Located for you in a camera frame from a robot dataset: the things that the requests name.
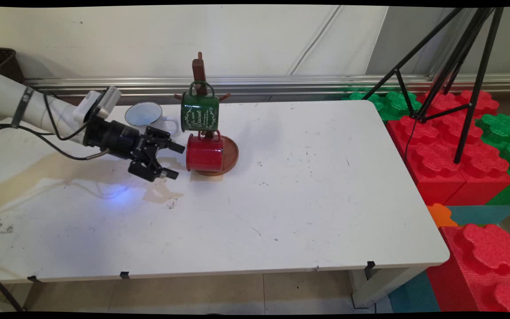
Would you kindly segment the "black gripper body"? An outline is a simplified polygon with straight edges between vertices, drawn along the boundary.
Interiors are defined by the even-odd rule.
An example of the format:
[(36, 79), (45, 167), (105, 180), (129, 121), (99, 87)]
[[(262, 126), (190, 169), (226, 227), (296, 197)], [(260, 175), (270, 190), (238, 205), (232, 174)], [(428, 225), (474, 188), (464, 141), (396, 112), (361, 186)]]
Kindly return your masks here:
[(85, 147), (98, 147), (100, 151), (123, 160), (134, 161), (144, 158), (144, 148), (152, 151), (153, 145), (146, 145), (145, 135), (137, 129), (117, 121), (106, 121), (95, 117), (89, 121), (83, 135)]

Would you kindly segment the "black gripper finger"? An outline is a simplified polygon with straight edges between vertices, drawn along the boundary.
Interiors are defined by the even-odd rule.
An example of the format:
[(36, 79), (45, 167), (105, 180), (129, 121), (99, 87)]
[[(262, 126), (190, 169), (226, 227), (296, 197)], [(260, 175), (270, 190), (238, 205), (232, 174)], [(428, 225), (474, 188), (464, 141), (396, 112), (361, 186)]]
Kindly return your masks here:
[(174, 142), (170, 133), (154, 127), (146, 127), (144, 132), (144, 141), (147, 146), (156, 147), (157, 149), (168, 148), (176, 153), (184, 153), (185, 147)]
[(138, 176), (148, 182), (154, 182), (156, 179), (176, 180), (179, 176), (177, 171), (167, 169), (160, 165), (156, 157), (145, 156), (134, 158), (130, 161), (128, 172)]

